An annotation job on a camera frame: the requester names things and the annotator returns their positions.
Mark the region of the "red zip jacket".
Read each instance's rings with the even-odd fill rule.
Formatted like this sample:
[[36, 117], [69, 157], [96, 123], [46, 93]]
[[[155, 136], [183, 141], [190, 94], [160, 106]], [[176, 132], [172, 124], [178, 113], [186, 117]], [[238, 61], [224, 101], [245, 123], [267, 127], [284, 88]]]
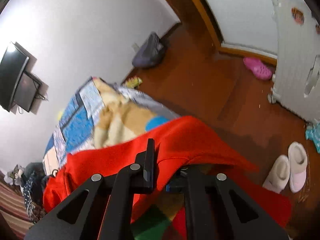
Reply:
[[254, 171], [255, 166], [191, 116], [167, 122], [122, 144], [68, 154], [66, 164], [48, 181], [44, 209], [51, 211], [91, 175], [110, 176], [133, 163], [150, 138], [155, 141], [158, 175], [152, 194], [138, 194], [133, 199], [131, 222], [135, 239], [186, 239], [183, 196], [170, 195], [165, 187], [175, 172], [188, 165], [208, 165], [211, 171], [225, 172], [277, 224], [285, 227], [289, 222], [290, 200], [251, 182], [245, 172]]

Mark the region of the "folded navy patterned clothes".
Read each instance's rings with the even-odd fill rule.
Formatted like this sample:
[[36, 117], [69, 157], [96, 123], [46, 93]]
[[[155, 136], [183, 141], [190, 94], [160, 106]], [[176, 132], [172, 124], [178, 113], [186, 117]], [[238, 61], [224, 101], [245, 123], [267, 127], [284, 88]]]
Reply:
[[43, 207], [43, 193], [48, 179], [42, 163], [29, 163], [21, 175], [24, 205], [33, 224], [36, 224], [46, 215]]

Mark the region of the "white fluffy slipper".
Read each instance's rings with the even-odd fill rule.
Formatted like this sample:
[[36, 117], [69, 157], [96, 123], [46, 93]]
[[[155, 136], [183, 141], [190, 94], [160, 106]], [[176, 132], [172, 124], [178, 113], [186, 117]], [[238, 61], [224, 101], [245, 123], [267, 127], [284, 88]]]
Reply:
[[290, 163], [285, 155], [280, 155], [274, 162], [268, 176], [266, 177], [263, 188], [281, 193], [285, 189], [290, 178]]

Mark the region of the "blue patchwork bed cover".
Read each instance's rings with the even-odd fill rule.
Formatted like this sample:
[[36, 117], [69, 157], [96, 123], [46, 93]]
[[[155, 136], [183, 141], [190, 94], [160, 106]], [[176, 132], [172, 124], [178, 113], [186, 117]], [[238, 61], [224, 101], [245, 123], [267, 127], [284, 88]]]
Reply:
[[49, 139], [43, 158], [46, 175], [54, 176], [67, 163], [68, 154], [93, 150], [93, 131], [103, 108], [103, 100], [92, 77], [71, 97]]

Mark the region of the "striped pink beige curtain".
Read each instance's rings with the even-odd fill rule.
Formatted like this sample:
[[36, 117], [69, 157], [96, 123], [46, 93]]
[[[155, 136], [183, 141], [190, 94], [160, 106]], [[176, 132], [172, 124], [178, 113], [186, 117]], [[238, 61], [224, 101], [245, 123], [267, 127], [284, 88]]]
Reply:
[[24, 198], [20, 188], [4, 181], [1, 172], [1, 214], [9, 224], [18, 239], [24, 239], [25, 234], [33, 225], [25, 210]]

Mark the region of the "beige fleece blanket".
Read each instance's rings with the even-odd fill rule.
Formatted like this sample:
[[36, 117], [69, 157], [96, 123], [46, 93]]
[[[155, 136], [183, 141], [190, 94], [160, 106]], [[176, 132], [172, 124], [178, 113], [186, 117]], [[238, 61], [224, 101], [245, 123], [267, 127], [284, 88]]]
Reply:
[[103, 100], [103, 108], [94, 126], [93, 145], [100, 149], [120, 144], [180, 116], [147, 94], [131, 88], [93, 80]]

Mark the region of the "clutter pile on cabinet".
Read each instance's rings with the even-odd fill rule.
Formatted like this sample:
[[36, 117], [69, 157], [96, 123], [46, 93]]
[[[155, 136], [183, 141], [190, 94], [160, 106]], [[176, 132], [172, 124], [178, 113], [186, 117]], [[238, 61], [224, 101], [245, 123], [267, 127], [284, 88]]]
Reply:
[[9, 185], [23, 186], [30, 178], [44, 176], [42, 163], [29, 163], [26, 167], [17, 164], [12, 171], [5, 173], [4, 181]]

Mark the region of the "pink fluffy slipper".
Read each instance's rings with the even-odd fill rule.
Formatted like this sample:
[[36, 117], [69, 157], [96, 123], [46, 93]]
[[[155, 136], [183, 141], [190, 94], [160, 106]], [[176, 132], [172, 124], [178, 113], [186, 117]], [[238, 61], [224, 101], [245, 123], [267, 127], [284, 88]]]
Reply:
[[302, 144], [293, 142], [288, 148], [288, 158], [290, 163], [290, 190], [292, 193], [297, 193], [306, 182], [308, 155]]

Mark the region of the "pink croc shoe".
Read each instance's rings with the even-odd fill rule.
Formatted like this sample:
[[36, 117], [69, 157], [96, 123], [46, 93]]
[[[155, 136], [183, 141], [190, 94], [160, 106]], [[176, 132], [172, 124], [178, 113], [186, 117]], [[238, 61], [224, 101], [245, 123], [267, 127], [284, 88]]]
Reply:
[[246, 68], [249, 69], [257, 79], [270, 80], [272, 78], [272, 71], [259, 59], [244, 57], [243, 62]]

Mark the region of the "grey backpack on floor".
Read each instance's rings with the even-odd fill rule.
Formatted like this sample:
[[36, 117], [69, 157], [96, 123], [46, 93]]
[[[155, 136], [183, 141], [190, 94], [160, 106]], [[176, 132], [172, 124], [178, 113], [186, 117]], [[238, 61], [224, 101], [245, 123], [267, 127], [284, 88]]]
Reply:
[[132, 65], [135, 68], [150, 68], [160, 63], [164, 57], [166, 46], [155, 32], [151, 32], [143, 45], [136, 52]]

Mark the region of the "brown wooden door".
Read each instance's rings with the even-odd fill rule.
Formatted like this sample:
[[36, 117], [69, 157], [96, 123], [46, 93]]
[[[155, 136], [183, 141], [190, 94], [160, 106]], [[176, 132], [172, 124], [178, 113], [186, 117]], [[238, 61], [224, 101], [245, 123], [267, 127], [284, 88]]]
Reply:
[[223, 53], [215, 20], [204, 0], [166, 0], [193, 42], [206, 52]]

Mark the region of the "small black wall monitor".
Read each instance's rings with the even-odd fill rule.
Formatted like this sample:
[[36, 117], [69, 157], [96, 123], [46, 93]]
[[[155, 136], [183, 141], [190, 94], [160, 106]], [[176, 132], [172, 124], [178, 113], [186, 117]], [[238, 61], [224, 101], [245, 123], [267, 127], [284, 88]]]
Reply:
[[14, 95], [14, 103], [29, 112], [41, 86], [42, 82], [35, 75], [23, 72]]

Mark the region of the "white wall socket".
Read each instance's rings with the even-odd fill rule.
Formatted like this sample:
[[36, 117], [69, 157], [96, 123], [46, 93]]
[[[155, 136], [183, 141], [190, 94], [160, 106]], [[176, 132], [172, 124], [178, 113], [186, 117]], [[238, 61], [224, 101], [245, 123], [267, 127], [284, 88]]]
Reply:
[[132, 45], [132, 48], [133, 48], [133, 50], [134, 50], [135, 53], [137, 53], [137, 52], [139, 51], [139, 46], [138, 46], [136, 43], [134, 43], [134, 44]]

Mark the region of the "black wall television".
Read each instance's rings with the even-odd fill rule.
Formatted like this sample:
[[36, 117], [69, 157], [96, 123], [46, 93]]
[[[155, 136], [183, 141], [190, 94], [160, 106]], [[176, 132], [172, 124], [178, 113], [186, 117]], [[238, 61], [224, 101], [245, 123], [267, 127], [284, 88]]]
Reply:
[[0, 65], [1, 107], [8, 112], [28, 61], [29, 57], [10, 42]]

